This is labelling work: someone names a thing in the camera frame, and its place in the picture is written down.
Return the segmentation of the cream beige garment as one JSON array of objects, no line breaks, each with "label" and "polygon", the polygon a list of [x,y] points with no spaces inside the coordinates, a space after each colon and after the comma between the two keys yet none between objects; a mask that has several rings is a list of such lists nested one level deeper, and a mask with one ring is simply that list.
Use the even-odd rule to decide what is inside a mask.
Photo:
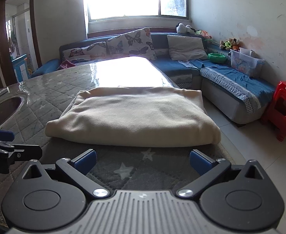
[{"label": "cream beige garment", "polygon": [[80,91],[45,134],[71,142],[191,147],[218,144],[221,131],[208,116],[200,90],[174,87]]}]

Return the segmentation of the round built-in table hotplate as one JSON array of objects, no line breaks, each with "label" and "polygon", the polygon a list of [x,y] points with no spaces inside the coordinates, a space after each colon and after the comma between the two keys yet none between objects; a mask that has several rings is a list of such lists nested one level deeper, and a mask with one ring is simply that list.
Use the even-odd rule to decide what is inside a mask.
[{"label": "round built-in table hotplate", "polygon": [[22,96],[14,96],[0,102],[0,127],[8,121],[25,103]]}]

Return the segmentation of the blue white cabinet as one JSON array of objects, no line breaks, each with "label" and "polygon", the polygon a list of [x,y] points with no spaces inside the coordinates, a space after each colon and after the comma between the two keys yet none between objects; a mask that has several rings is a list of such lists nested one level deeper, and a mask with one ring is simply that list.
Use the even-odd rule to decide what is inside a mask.
[{"label": "blue white cabinet", "polygon": [[27,55],[24,54],[12,60],[12,66],[17,82],[23,82],[30,79],[30,73],[27,66]]}]

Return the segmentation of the red plastic stool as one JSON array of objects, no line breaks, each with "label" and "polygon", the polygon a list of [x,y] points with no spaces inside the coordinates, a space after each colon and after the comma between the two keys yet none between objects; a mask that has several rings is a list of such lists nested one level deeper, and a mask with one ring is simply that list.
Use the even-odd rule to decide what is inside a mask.
[{"label": "red plastic stool", "polygon": [[282,142],[286,137],[286,81],[280,81],[271,103],[261,118],[264,124],[272,123],[277,129],[276,138]]}]

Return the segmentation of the blue sofa blanket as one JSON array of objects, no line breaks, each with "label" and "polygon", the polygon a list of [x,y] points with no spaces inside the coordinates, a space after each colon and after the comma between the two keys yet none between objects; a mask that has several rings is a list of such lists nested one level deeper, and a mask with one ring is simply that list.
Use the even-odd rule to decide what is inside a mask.
[{"label": "blue sofa blanket", "polygon": [[191,60],[190,63],[196,66],[200,71],[209,68],[234,81],[241,87],[253,93],[261,103],[261,106],[264,106],[272,100],[275,87],[264,79],[249,77],[230,66],[212,63],[209,60]]}]

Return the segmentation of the pink cloth on sofa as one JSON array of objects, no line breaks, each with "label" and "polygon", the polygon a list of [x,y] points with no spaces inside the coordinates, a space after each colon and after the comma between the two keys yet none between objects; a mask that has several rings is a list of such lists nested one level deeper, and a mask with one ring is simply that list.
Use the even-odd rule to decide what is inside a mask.
[{"label": "pink cloth on sofa", "polygon": [[59,67],[57,68],[57,70],[64,70],[64,69],[68,69],[68,68],[72,68],[75,67],[76,65],[68,60],[63,61]]}]

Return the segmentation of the blue corner sofa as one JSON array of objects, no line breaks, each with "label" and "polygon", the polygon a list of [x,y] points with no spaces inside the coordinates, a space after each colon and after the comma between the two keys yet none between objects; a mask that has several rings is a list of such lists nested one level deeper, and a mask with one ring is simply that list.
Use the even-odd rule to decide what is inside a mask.
[{"label": "blue corner sofa", "polygon": [[180,88],[201,90],[232,122],[245,125],[260,119],[273,100],[274,86],[226,63],[213,63],[206,47],[202,36],[151,33],[146,27],[61,46],[60,58],[46,62],[32,77],[89,62],[141,57]]}]

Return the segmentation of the green plastic bowl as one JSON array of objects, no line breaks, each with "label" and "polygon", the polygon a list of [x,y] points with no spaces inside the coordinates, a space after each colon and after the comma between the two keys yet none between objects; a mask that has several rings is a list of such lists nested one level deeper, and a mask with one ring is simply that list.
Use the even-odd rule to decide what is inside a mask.
[{"label": "green plastic bowl", "polygon": [[213,63],[223,64],[223,63],[226,63],[227,61],[227,57],[220,53],[209,53],[208,58]]}]

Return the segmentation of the small butterfly print cushion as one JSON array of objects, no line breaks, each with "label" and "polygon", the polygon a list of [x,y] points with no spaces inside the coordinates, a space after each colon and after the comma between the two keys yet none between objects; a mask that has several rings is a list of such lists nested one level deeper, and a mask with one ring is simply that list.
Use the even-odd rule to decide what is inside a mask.
[{"label": "small butterfly print cushion", "polygon": [[62,52],[62,61],[68,60],[73,64],[107,57],[105,42],[96,42],[87,47],[67,49]]}]

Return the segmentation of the clear plastic storage box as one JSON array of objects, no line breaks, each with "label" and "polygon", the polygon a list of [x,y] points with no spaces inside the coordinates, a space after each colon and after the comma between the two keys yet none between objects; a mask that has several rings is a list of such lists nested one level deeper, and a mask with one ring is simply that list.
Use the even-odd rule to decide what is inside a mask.
[{"label": "clear plastic storage box", "polygon": [[260,77],[265,60],[254,58],[242,52],[231,50],[231,67],[248,75],[249,77]]}]

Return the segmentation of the grey plain cushion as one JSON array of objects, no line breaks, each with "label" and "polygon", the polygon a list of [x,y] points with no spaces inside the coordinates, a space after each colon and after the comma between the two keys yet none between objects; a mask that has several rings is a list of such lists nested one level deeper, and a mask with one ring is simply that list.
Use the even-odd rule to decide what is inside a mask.
[{"label": "grey plain cushion", "polygon": [[169,55],[173,61],[207,60],[200,37],[167,35]]}]

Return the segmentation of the brown green plush toys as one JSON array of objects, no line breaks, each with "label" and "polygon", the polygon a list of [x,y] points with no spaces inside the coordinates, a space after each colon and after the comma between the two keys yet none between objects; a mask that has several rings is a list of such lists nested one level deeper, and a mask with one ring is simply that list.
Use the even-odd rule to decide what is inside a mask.
[{"label": "brown green plush toys", "polygon": [[220,50],[239,51],[239,49],[240,49],[240,40],[236,39],[236,38],[229,38],[226,41],[221,40],[219,48],[220,48]]}]

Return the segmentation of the orange green plush toys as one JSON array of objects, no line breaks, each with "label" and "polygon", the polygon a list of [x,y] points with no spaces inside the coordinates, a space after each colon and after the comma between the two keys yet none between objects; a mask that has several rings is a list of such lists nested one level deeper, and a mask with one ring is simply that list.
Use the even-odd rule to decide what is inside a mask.
[{"label": "orange green plush toys", "polygon": [[197,30],[195,33],[198,35],[201,35],[205,39],[212,39],[212,36],[208,32],[206,32],[205,30]]}]

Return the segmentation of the large butterfly print cushion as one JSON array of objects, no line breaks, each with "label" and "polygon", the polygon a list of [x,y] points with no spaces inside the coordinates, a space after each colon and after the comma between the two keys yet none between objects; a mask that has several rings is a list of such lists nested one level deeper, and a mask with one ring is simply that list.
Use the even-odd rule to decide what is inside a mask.
[{"label": "large butterfly print cushion", "polygon": [[138,56],[148,60],[156,60],[149,27],[112,37],[106,42],[112,58]]}]

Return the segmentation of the white black plush toy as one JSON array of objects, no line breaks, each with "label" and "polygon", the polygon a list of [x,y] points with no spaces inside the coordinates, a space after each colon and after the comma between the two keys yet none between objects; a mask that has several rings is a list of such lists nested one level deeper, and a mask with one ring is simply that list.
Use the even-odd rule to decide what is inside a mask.
[{"label": "white black plush toy", "polygon": [[179,23],[176,25],[176,32],[178,34],[195,35],[196,30],[190,25],[184,25],[183,23]]}]

